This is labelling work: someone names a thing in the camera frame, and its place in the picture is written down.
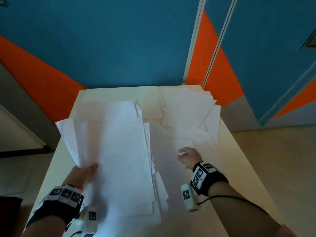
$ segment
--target gray panel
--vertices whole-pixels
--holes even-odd
[[[298,108],[278,119],[271,119],[265,126],[260,126],[245,96],[238,98],[221,110],[221,118],[229,131],[250,131],[273,127],[316,124],[316,101]]]
[[[56,126],[0,63],[0,104],[50,148],[60,139]]]

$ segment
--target black baseboard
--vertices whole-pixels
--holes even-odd
[[[53,150],[45,145],[43,148],[38,149],[27,149],[27,150],[14,150],[14,151],[2,151],[0,152],[0,158],[23,156],[23,155],[38,155],[51,153]]]

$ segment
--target hand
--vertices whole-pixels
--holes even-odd
[[[89,167],[73,167],[73,169],[70,171],[62,185],[71,185],[83,191],[85,184],[91,181],[95,172],[97,171],[98,166],[98,163],[94,163]]]
[[[183,155],[178,155],[178,160],[185,164],[187,169],[192,170],[196,163],[203,161],[200,153],[194,148],[184,147],[179,152],[185,152]]]

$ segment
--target blue panel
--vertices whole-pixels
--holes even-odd
[[[8,2],[0,35],[88,88],[182,83],[199,0]]]
[[[204,10],[219,37],[232,0],[206,0]]]
[[[300,50],[316,28],[315,6],[316,0],[237,1],[222,47],[261,125],[313,77],[305,75],[280,105],[316,61],[316,50]]]

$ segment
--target white table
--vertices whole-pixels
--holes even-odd
[[[195,91],[202,92],[203,89],[199,85],[194,86],[172,86],[158,87],[160,107],[165,104],[162,89],[164,88],[190,88]],[[83,100],[95,101],[121,101],[125,95],[130,96],[134,92],[144,93],[148,100],[151,100],[150,87],[121,87],[121,88],[102,88],[88,89],[79,92],[70,117],[75,116],[76,103]],[[217,151],[222,158],[222,164],[226,177],[229,183],[240,194],[245,196],[250,201],[263,207],[275,220],[280,223],[285,223],[278,208],[272,201],[266,188],[261,183],[259,177],[251,167],[247,158],[239,148],[235,139],[227,129],[225,123],[220,120],[219,139],[215,145]],[[46,173],[41,189],[36,198],[32,213],[39,202],[45,195],[57,185],[60,185],[70,170],[75,165],[70,156],[64,142],[59,141],[52,162]],[[210,203],[206,210],[187,212],[185,215],[173,216],[168,218],[167,223],[155,226],[151,229],[140,230],[132,233],[126,233],[126,236],[228,236],[222,223],[220,222],[216,212]],[[77,229],[72,225],[64,234],[65,237],[70,236]]]

